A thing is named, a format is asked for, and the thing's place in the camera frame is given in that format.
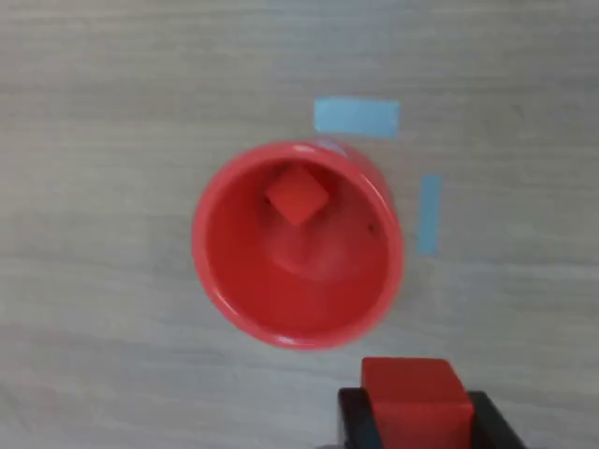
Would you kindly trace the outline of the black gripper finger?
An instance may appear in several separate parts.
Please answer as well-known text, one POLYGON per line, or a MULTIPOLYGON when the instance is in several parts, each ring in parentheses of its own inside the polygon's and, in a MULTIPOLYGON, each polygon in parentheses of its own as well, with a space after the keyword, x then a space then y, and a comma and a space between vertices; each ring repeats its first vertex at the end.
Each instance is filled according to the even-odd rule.
POLYGON ((337 401, 339 447, 381 449, 382 440, 367 392, 363 388, 341 388, 337 401))
POLYGON ((526 449, 523 440, 485 392, 469 391, 468 396, 474 407, 471 449, 526 449))

